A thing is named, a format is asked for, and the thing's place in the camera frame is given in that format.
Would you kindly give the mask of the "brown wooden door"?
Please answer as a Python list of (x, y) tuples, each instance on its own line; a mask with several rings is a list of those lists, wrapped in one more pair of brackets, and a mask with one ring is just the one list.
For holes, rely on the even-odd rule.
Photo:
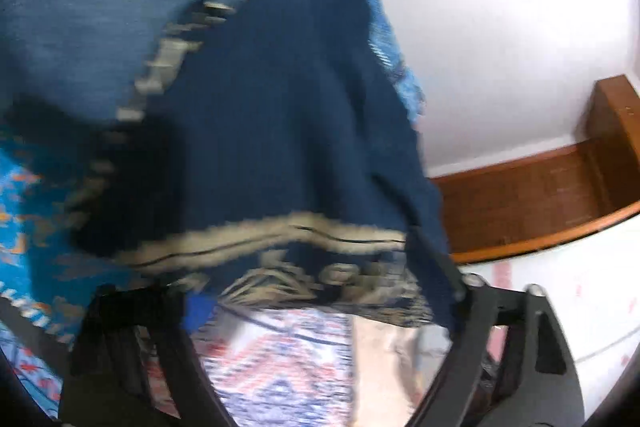
[(458, 265), (560, 246), (639, 212), (639, 95), (626, 76), (596, 82), (585, 141), (441, 176)]

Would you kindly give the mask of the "blue patchwork bed cover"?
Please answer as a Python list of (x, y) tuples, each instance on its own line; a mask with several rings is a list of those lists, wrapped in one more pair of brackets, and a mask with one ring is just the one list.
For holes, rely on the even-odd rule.
[[(381, 0), (370, 45), (411, 120), (422, 113), (419, 81), (405, 64)], [(38, 407), (58, 416), (66, 350), (91, 293), (130, 275), (72, 251), (58, 203), (65, 184), (39, 176), (43, 153), (2, 139), (1, 348)], [(362, 317), (208, 307), (194, 333), (198, 356), (242, 426), (400, 426), (413, 406), (399, 365), (413, 329)]]

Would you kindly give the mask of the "navy patterned hoodie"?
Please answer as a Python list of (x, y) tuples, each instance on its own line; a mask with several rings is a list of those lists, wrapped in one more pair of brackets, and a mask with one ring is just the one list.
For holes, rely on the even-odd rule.
[(85, 254), (244, 308), (455, 329), (437, 187), (369, 43), (367, 0), (198, 0), (117, 120), (21, 96)]

